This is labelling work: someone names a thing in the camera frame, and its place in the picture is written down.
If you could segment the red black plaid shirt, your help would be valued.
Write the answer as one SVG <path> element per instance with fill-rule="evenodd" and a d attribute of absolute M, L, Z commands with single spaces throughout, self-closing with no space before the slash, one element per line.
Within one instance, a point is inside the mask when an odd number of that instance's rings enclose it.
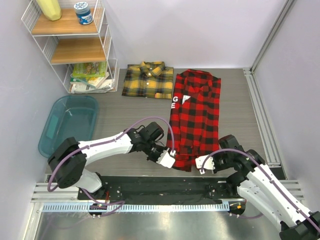
<path fill-rule="evenodd" d="M 177 74 L 169 124 L 173 136 L 167 147 L 174 147 L 173 169 L 190 172 L 196 158 L 219 149 L 221 79 L 211 73 L 188 69 Z"/>

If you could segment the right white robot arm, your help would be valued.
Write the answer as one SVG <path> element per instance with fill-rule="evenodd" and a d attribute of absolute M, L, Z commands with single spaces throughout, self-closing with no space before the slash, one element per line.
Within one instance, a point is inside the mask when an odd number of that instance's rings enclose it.
<path fill-rule="evenodd" d="M 248 200 L 278 230 L 282 240 L 318 240 L 320 213 L 304 206 L 272 173 L 254 150 L 244 151 L 233 135 L 219 139 L 213 155 L 214 170 L 233 168 L 226 179 L 226 193 Z"/>

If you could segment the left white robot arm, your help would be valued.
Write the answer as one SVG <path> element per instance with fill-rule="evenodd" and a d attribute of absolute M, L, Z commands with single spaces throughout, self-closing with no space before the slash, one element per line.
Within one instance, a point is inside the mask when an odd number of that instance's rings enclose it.
<path fill-rule="evenodd" d="M 77 187 L 100 200 L 106 195 L 107 185 L 99 173 L 88 171 L 86 166 L 103 158 L 134 152 L 143 152 L 147 160 L 161 164 L 168 156 L 168 148 L 157 144 L 157 139 L 163 136 L 163 129 L 151 122 L 93 141 L 69 137 L 48 159 L 52 170 L 50 181 L 56 181 L 60 189 Z"/>

